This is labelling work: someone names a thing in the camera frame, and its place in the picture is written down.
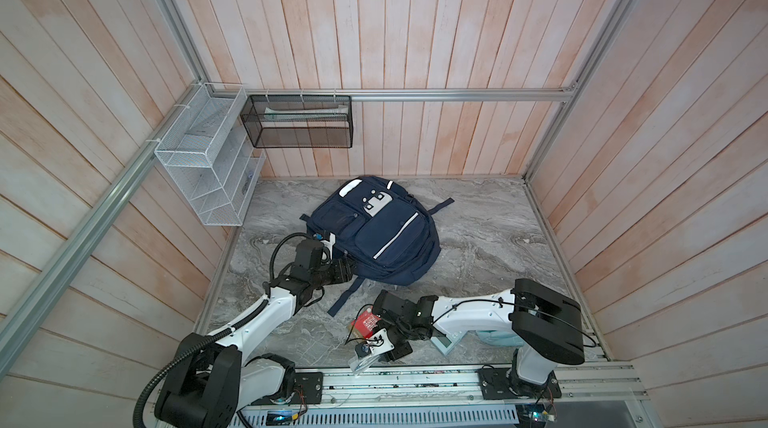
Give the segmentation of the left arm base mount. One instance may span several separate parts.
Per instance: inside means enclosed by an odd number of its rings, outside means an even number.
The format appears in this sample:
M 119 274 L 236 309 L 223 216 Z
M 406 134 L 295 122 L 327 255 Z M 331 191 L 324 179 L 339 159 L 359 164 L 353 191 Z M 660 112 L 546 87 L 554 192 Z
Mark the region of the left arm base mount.
M 321 371 L 298 371 L 293 361 L 264 354 L 241 369 L 238 407 L 318 404 L 323 381 Z

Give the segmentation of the red snack box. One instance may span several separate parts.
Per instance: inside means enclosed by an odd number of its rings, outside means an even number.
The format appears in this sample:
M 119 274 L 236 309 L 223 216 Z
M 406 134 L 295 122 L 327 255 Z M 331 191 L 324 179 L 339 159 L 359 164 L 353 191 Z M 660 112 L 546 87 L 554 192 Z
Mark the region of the red snack box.
M 369 339 L 379 322 L 380 318 L 372 313 L 371 307 L 366 307 L 352 323 L 352 337 Z

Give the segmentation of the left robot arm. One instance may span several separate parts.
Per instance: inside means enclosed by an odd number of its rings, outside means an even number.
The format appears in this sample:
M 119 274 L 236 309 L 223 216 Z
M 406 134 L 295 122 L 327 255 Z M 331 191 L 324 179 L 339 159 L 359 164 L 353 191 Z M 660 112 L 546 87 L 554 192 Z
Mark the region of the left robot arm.
M 157 396 L 154 416 L 174 427 L 226 427 L 252 402 L 288 395 L 293 364 L 254 350 L 302 308 L 322 299 L 326 287 L 351 281 L 357 263 L 336 258 L 331 243 L 298 233 L 295 258 L 281 270 L 270 267 L 263 296 L 246 311 L 206 335 L 192 333 L 174 358 L 152 377 L 137 399 L 132 423 Z

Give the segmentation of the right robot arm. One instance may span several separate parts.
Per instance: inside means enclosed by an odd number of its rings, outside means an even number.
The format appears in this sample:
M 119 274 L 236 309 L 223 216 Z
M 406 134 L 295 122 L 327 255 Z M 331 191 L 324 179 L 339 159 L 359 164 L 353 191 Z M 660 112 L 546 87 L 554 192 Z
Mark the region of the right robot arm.
M 372 335 L 356 348 L 355 371 L 412 352 L 412 341 L 433 338 L 450 344 L 471 331 L 512 334 L 522 341 L 513 356 L 511 381 L 528 388 L 549 382 L 559 365 L 585 362 L 581 306 L 534 280 L 518 279 L 511 289 L 467 298 L 423 296 L 411 302 L 383 290 L 372 314 Z

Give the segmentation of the navy blue student backpack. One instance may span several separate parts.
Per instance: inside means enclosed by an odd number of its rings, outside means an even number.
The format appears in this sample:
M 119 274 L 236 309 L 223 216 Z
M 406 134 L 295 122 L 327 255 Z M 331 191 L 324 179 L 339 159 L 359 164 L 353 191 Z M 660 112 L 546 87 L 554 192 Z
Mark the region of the navy blue student backpack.
M 355 280 L 328 314 L 334 317 L 366 280 L 409 286 L 422 278 L 441 253 L 434 215 L 453 203 L 427 209 L 398 183 L 361 176 L 301 216 L 310 234 L 334 242 L 334 255 L 356 263 Z

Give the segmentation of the light blue pencil pouch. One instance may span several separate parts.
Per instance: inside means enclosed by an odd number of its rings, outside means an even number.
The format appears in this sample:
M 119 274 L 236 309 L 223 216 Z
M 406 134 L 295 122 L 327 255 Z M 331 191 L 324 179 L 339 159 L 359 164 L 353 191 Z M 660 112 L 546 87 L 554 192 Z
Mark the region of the light blue pencil pouch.
M 494 347 L 522 347 L 526 342 L 514 332 L 504 332 L 498 330 L 478 330 L 477 338 L 490 346 Z

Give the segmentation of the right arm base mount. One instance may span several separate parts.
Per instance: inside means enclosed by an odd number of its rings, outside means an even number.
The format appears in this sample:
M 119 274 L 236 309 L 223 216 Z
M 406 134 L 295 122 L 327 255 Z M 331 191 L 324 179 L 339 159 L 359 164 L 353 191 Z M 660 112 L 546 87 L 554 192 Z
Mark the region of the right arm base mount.
M 536 385 L 520 379 L 513 368 L 483 365 L 476 371 L 484 400 L 532 399 L 534 401 L 559 399 L 562 390 L 555 373 L 547 381 Z

